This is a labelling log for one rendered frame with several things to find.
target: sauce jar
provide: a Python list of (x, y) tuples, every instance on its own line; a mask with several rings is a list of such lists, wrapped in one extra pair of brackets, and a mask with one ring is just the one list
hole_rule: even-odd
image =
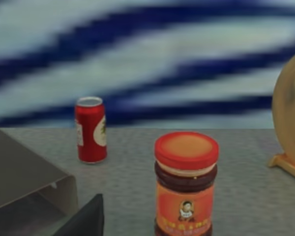
[(218, 143), (197, 132), (155, 142), (157, 236), (211, 236)]

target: cardboard box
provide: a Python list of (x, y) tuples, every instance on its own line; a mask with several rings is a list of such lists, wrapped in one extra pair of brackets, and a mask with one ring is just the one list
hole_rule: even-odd
[(74, 176), (0, 130), (0, 208), (33, 194), (66, 215), (78, 211)]

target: blurred background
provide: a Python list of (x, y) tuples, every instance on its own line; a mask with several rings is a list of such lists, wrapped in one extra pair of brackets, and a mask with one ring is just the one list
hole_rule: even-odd
[(295, 0), (0, 0), (0, 126), (272, 128)]

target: jar label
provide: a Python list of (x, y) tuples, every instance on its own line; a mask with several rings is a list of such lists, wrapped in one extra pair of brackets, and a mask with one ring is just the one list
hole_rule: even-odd
[(98, 123), (93, 133), (94, 141), (104, 147), (106, 146), (106, 118), (105, 116)]
[(199, 236), (211, 226), (213, 190), (193, 194), (171, 191), (157, 183), (157, 225), (171, 236)]
[(83, 131), (82, 131), (82, 125), (79, 124), (77, 122), (77, 120), (75, 121), (75, 125), (76, 125), (76, 128), (77, 128), (77, 142), (78, 142), (78, 145), (79, 146), (83, 146)]

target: black object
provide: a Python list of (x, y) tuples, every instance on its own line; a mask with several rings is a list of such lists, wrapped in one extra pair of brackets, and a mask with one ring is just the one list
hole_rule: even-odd
[(78, 211), (54, 236), (103, 236), (103, 195), (97, 194)]

